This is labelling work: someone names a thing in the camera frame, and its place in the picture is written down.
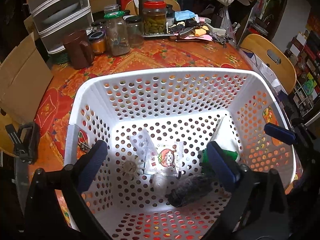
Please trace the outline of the small orange jam jar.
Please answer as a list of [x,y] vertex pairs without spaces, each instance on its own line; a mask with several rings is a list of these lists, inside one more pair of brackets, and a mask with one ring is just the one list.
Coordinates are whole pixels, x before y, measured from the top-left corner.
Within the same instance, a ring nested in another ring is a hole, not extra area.
[[106,38],[103,31],[96,31],[88,36],[92,50],[96,55],[103,54],[106,51]]

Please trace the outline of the left wooden chair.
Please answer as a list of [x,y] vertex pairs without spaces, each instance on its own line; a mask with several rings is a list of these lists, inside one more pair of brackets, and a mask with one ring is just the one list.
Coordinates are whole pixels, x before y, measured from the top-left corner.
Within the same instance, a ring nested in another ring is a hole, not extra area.
[[0,113],[0,147],[5,154],[14,157],[14,144],[11,141],[5,127],[13,124],[14,128],[18,130],[19,123],[12,119],[12,117],[1,109]]

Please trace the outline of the brown ceramic mug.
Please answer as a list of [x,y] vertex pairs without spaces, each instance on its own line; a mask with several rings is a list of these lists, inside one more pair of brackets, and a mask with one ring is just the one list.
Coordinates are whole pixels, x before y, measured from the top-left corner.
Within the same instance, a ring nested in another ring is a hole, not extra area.
[[81,70],[92,65],[95,54],[85,30],[78,30],[65,36],[63,46],[74,69]]

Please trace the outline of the tomato print snack packet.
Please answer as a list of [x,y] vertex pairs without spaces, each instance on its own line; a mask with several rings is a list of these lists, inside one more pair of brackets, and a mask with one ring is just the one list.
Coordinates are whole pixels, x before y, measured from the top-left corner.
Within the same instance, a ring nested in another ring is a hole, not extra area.
[[182,170],[183,144],[180,141],[165,140],[154,144],[157,154],[144,165],[144,174],[161,174],[178,177]]

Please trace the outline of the red lid pickle jar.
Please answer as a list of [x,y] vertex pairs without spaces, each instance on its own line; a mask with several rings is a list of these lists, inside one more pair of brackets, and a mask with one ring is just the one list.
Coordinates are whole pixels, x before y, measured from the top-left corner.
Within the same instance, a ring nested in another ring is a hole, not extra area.
[[146,1],[143,4],[142,15],[146,36],[167,33],[167,4],[164,1]]

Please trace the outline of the green snack packet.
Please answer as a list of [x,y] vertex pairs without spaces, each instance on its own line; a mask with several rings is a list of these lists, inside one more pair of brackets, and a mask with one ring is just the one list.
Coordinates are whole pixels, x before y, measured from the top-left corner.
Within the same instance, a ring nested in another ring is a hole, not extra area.
[[236,174],[234,171],[240,160],[236,152],[221,148],[206,148],[203,151],[202,172],[212,172],[218,175]]

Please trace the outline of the clear white plastic bag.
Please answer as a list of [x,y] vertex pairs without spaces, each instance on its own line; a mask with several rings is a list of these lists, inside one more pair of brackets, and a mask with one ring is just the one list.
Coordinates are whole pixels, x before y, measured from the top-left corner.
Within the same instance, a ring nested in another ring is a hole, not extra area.
[[132,135],[130,137],[132,146],[136,149],[137,155],[145,163],[157,154],[156,147],[154,146],[148,131],[144,128],[143,130]]

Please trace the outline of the tall green lid glass jar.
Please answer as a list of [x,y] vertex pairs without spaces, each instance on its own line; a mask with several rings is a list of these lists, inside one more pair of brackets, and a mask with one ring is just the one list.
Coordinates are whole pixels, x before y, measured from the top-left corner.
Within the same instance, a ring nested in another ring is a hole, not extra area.
[[104,16],[108,44],[113,56],[129,53],[130,45],[123,11],[109,12]]

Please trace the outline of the blue face mask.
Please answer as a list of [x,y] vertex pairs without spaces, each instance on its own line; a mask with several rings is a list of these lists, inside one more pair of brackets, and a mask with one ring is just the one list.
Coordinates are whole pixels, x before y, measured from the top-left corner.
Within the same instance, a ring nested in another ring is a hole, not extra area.
[[177,22],[185,21],[194,17],[195,17],[195,14],[189,10],[175,12],[175,20]]

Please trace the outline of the wooden chair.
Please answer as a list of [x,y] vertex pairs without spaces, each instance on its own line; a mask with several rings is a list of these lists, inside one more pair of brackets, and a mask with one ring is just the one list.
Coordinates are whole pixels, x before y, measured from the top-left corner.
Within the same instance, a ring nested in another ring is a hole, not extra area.
[[293,91],[297,81],[295,68],[273,43],[261,35],[249,34],[244,38],[240,47],[253,52],[270,67],[287,94]]
[[12,119],[12,117],[1,109],[0,113],[0,147],[5,154],[14,157],[14,144],[11,141],[5,127],[13,124],[14,128],[18,130],[19,123]]

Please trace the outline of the red floral tablecloth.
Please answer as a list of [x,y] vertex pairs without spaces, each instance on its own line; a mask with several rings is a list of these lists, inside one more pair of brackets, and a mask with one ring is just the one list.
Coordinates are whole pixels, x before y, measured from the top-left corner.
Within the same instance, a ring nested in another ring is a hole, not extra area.
[[95,77],[163,68],[250,70],[243,53],[232,46],[165,40],[146,41],[120,57],[99,56],[91,67],[82,70],[73,70],[67,65],[55,66],[54,77],[35,118],[41,135],[39,158],[29,168],[29,174],[33,175],[39,167],[54,171],[65,164],[69,117],[76,92],[84,82]]

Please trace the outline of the empty black lid glass jar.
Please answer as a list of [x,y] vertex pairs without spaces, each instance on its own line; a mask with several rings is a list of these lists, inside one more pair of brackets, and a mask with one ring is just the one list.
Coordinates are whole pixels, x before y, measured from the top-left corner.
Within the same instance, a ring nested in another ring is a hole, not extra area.
[[138,15],[125,19],[130,47],[138,47],[144,43],[142,18]]

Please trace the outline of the black phone stand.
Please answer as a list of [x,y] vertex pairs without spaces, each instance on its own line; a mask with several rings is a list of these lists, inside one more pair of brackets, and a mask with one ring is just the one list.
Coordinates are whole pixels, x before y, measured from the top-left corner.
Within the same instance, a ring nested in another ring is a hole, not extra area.
[[33,164],[38,158],[38,145],[40,141],[40,128],[36,122],[20,125],[16,130],[13,124],[5,126],[9,138],[13,142],[14,156],[23,163]]

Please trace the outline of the brown cardboard box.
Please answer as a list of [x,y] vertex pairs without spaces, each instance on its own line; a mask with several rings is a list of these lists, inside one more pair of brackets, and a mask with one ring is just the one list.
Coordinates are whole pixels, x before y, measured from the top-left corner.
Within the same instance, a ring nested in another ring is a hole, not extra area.
[[1,64],[1,109],[19,124],[33,121],[52,78],[30,34]]

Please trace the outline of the white perforated plastic basket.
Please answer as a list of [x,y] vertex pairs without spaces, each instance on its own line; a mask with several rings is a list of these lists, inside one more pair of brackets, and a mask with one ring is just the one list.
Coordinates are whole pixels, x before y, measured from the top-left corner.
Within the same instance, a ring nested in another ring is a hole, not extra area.
[[208,142],[238,154],[251,170],[296,173],[292,146],[268,136],[267,123],[287,127],[264,79],[249,70],[163,68],[95,77],[76,92],[65,164],[78,149],[106,144],[107,154],[85,204],[112,239],[201,239],[229,201],[221,184],[186,207],[167,194],[200,174]]

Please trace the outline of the right wooden chair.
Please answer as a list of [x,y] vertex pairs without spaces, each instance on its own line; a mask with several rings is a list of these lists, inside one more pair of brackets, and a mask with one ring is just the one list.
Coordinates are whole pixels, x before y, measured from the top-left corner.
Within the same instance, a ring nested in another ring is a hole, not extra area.
[[261,35],[249,34],[244,38],[240,47],[253,52],[270,67],[287,94],[293,91],[297,81],[295,68],[273,43]]

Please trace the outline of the white round plastic piece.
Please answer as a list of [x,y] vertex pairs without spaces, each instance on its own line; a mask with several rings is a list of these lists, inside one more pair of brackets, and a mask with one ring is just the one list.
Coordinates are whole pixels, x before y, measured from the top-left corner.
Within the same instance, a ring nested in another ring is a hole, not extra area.
[[138,170],[138,159],[134,155],[127,156],[124,161],[121,162],[121,171],[124,176],[134,176]]

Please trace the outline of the white plastic drawer tower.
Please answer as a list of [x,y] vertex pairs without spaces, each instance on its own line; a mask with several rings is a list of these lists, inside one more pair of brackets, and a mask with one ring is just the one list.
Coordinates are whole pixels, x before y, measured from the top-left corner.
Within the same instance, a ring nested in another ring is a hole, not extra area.
[[78,30],[92,31],[89,0],[27,0],[33,22],[48,54],[63,51],[63,39]]

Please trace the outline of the white label inside basket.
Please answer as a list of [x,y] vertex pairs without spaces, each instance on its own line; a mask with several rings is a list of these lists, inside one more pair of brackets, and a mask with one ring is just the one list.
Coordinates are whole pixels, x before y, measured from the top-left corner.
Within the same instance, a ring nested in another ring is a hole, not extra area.
[[223,150],[236,153],[239,152],[235,135],[233,133],[232,123],[226,116],[219,121],[216,131],[210,141],[215,141]]

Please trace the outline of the white paper bag on chair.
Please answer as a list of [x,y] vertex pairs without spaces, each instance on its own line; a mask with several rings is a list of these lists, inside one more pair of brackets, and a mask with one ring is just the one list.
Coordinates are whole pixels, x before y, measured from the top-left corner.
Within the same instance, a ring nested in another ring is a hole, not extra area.
[[253,64],[253,70],[266,81],[267,85],[269,86],[270,90],[277,98],[277,100],[282,102],[283,104],[288,102],[288,94],[278,80],[274,71],[253,52],[246,50],[244,51],[244,53],[251,60]]

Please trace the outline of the black soft pouch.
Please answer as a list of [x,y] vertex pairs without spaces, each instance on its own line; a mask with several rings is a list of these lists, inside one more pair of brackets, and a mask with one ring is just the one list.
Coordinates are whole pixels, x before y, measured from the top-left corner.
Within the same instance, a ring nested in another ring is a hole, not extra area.
[[173,207],[184,207],[205,197],[212,190],[214,176],[196,174],[180,181],[168,194],[168,203]]

